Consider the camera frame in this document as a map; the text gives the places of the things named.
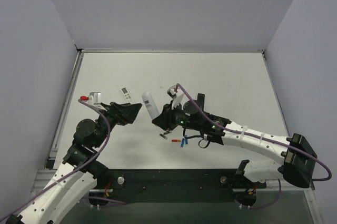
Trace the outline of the white rounded remote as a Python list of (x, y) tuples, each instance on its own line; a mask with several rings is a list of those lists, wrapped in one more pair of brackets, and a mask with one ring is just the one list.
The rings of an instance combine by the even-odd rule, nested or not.
[(143, 103), (150, 115), (150, 118), (151, 120), (157, 118), (160, 113), (158, 111), (158, 108), (153, 100), (153, 97), (152, 95), (150, 94), (150, 92), (145, 92), (142, 94), (142, 100), (143, 100)]

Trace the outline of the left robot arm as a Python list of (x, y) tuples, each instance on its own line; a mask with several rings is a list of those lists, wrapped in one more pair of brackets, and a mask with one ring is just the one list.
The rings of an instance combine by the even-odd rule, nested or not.
[(108, 168), (97, 158), (117, 125), (132, 124), (142, 105), (93, 103), (82, 96), (79, 103), (98, 114), (96, 120), (78, 123), (73, 144), (42, 191), (1, 218), (5, 223), (60, 223), (66, 214), (94, 187), (107, 184)]

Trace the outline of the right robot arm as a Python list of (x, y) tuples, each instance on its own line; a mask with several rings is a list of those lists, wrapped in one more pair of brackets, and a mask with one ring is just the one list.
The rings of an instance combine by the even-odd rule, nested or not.
[(315, 167), (316, 153), (300, 134), (280, 137), (239, 125), (229, 119), (204, 111), (204, 94), (184, 105), (165, 104), (152, 123), (163, 130), (177, 126), (199, 132), (207, 143), (217, 143), (250, 150), (268, 158), (267, 161), (241, 162), (238, 172), (251, 182), (283, 179), (293, 186), (309, 188)]

